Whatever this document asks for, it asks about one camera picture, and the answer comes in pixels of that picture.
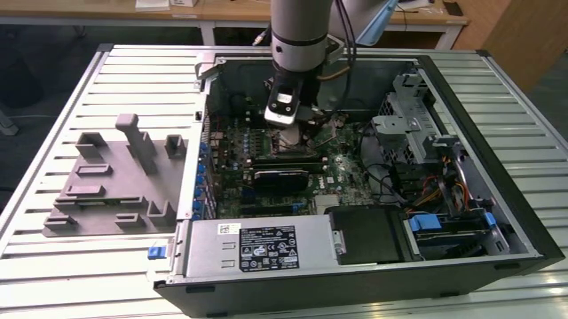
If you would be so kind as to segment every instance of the barcode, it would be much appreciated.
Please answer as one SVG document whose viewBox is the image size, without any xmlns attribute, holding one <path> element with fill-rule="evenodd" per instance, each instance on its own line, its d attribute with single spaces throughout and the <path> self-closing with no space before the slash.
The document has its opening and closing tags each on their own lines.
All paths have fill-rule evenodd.
<svg viewBox="0 0 568 319">
<path fill-rule="evenodd" d="M 220 224 L 217 233 L 219 235 L 237 235 L 240 234 L 241 224 Z"/>
</svg>

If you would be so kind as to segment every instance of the warning label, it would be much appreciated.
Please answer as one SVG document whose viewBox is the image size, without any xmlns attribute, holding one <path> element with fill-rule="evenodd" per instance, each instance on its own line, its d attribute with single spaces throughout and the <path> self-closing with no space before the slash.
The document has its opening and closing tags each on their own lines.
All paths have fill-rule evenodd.
<svg viewBox="0 0 568 319">
<path fill-rule="evenodd" d="M 300 268 L 295 226 L 241 229 L 243 272 Z"/>
</svg>

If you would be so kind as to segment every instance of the red wire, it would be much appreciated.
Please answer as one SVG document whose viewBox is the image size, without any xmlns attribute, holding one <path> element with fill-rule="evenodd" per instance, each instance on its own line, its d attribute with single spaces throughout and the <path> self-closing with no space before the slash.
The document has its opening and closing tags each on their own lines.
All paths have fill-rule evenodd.
<svg viewBox="0 0 568 319">
<path fill-rule="evenodd" d="M 427 179 L 424 180 L 424 184 L 423 184 L 423 195 L 427 193 L 427 184 L 428 184 L 428 181 L 430 181 L 432 178 L 436 178 L 436 176 L 430 176 L 430 177 L 427 177 Z"/>
</svg>

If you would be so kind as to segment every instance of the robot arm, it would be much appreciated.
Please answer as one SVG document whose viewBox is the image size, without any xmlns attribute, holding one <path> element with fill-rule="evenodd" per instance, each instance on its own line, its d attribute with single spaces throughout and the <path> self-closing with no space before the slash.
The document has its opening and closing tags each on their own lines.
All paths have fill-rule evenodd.
<svg viewBox="0 0 568 319">
<path fill-rule="evenodd" d="M 265 119 L 279 126 L 295 124 L 300 105 L 317 104 L 321 85 L 317 78 L 327 61 L 328 34 L 345 36 L 337 6 L 332 9 L 335 1 L 341 0 L 272 1 L 276 76 Z M 364 44 L 374 44 L 372 39 L 379 39 L 383 34 L 398 2 L 399 0 L 345 2 L 352 21 L 358 21 L 353 31 Z"/>
</svg>

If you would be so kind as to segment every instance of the aluminum extrusion table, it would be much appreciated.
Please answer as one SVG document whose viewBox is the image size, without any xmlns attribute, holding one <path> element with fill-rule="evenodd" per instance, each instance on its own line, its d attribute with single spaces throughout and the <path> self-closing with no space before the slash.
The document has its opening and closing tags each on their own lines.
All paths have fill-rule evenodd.
<svg viewBox="0 0 568 319">
<path fill-rule="evenodd" d="M 96 54 L 0 216 L 0 319 L 186 318 L 153 290 L 153 281 L 169 272 L 170 260 L 148 260 L 149 247 L 166 245 L 173 234 L 46 238 L 42 229 L 76 163 L 73 143 L 82 132 L 124 140 L 113 130 L 114 121 L 120 113 L 130 112 L 140 114 L 140 126 L 153 139 L 201 132 L 192 122 L 205 102 L 194 85 L 196 64 L 208 51 L 268 53 L 251 47 L 116 45 Z M 568 145 L 494 59 L 474 51 L 362 49 L 362 55 L 374 53 L 432 57 L 568 254 Z M 565 260 L 466 296 L 241 318 L 565 318 L 567 295 Z"/>
</svg>

